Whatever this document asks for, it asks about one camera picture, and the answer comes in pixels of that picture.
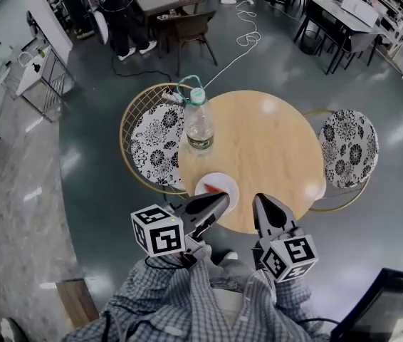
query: plastic water bottle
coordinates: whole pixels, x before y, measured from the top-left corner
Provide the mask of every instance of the plastic water bottle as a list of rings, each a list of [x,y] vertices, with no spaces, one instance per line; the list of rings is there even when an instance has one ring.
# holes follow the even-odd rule
[[[208,152],[214,143],[214,121],[206,94],[193,88],[184,111],[184,129],[190,148],[196,153]]]

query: checkered sleeve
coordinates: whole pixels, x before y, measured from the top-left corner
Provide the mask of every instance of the checkered sleeve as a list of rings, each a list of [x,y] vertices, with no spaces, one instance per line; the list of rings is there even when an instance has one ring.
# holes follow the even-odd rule
[[[310,289],[301,278],[276,283],[276,308],[297,324],[304,319],[317,318],[312,308],[307,305],[310,295]],[[329,336],[321,332],[322,325],[322,322],[309,322],[301,327],[314,341],[328,341]]]
[[[180,265],[180,261],[172,256],[161,256],[148,259],[148,264],[155,267],[169,267],[167,262]],[[146,265],[145,260],[138,261],[130,271],[121,289],[107,302],[100,313],[101,317],[87,326],[69,333],[63,342],[101,341],[104,333],[109,341],[118,339],[115,320],[122,330],[142,316],[154,313],[161,306],[174,269],[153,269]]]

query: round wooden table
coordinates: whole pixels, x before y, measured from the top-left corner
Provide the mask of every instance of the round wooden table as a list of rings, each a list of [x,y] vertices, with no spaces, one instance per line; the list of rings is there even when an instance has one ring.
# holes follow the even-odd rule
[[[187,138],[179,146],[181,179],[190,195],[210,172],[235,179],[239,202],[219,224],[241,233],[256,233],[252,200],[263,192],[274,196],[301,218],[325,186],[323,156],[317,135],[290,104],[257,91],[234,91],[210,101],[214,146],[196,155]]]

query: white pillar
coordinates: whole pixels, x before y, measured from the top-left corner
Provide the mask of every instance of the white pillar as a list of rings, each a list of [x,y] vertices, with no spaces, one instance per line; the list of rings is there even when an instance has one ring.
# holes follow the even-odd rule
[[[67,63],[73,44],[46,0],[21,0],[61,59]]]

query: plaid shirt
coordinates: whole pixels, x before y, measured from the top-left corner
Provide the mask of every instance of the plaid shirt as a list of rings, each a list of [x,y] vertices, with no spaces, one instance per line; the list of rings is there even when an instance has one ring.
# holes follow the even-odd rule
[[[149,263],[169,267],[159,257]],[[128,341],[146,342],[329,340],[320,332],[321,322],[303,326],[294,322],[314,317],[301,305],[310,298],[307,286],[299,280],[276,284],[274,304],[259,274],[248,280],[239,316],[231,327],[216,304],[204,261],[190,270],[152,269],[139,261],[102,317],[69,333],[63,342],[116,342],[120,333],[127,334]]]

